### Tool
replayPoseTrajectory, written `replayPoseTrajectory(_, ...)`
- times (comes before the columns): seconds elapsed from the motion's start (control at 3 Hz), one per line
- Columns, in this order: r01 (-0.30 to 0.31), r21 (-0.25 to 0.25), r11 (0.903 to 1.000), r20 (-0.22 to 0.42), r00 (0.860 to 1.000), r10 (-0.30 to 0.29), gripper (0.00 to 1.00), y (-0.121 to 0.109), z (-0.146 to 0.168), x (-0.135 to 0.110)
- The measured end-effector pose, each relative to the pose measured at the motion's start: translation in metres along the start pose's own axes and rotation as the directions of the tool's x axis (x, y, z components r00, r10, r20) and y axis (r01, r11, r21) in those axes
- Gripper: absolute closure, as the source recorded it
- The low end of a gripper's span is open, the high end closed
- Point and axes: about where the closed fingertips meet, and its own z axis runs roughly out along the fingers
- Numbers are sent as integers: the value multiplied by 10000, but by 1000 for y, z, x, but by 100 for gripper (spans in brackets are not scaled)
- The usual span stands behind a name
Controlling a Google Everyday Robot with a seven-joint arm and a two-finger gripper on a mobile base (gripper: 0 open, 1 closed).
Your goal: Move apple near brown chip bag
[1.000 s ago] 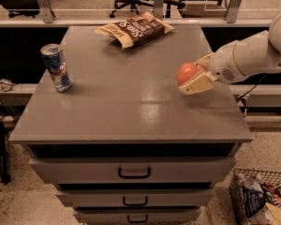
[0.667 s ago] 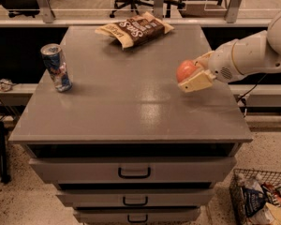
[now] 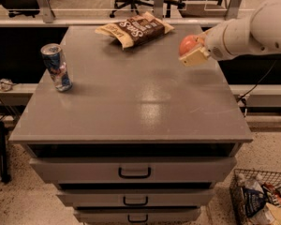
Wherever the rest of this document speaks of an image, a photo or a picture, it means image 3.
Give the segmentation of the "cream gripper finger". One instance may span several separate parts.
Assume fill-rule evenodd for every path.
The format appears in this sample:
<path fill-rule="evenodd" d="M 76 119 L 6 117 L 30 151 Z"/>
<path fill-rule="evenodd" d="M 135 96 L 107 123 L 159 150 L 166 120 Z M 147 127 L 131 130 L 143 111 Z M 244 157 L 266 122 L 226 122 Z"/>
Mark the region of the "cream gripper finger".
<path fill-rule="evenodd" d="M 213 30 L 213 28 L 209 28 L 209 29 L 207 29 L 206 31 L 203 31 L 203 32 L 199 33 L 199 34 L 198 34 L 198 37 L 199 37 L 199 38 L 204 38 L 204 39 L 206 39 L 207 36 L 208 36 L 208 34 L 209 34 L 212 30 Z"/>
<path fill-rule="evenodd" d="M 179 60 L 184 66 L 191 67 L 204 64 L 209 57 L 210 54 L 204 47 L 198 47 L 181 56 Z"/>

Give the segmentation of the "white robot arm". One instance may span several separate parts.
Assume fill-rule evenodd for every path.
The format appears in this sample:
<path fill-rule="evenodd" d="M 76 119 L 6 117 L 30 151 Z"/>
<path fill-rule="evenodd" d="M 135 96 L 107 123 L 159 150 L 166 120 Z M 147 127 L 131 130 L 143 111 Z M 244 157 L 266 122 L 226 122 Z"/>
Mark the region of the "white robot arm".
<path fill-rule="evenodd" d="M 281 54 L 281 0 L 266 0 L 249 16 L 186 36 L 179 46 L 179 60 L 187 67 L 247 54 Z"/>

